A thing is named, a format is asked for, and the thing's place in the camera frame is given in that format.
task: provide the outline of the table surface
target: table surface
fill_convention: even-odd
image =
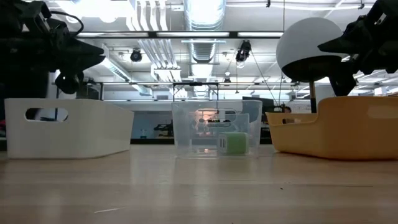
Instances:
[[[176,159],[132,146],[88,160],[0,159],[0,223],[398,223],[398,162],[274,152]]]

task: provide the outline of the yellow plastic bin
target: yellow plastic bin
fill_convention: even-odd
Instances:
[[[341,160],[398,159],[398,98],[327,98],[317,114],[267,113],[280,152]]]

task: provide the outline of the green block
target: green block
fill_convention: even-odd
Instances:
[[[249,149],[249,136],[247,133],[220,133],[217,148],[221,154],[245,155]]]

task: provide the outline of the clear plastic bin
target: clear plastic bin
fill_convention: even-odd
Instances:
[[[257,157],[261,101],[181,101],[172,112],[178,157]]]

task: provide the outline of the white plastic bin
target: white plastic bin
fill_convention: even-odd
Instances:
[[[65,121],[27,120],[29,108],[62,108]],[[84,159],[129,150],[134,113],[99,100],[6,100],[13,159]]]
[[[178,157],[258,156],[261,101],[181,101],[172,113]]]

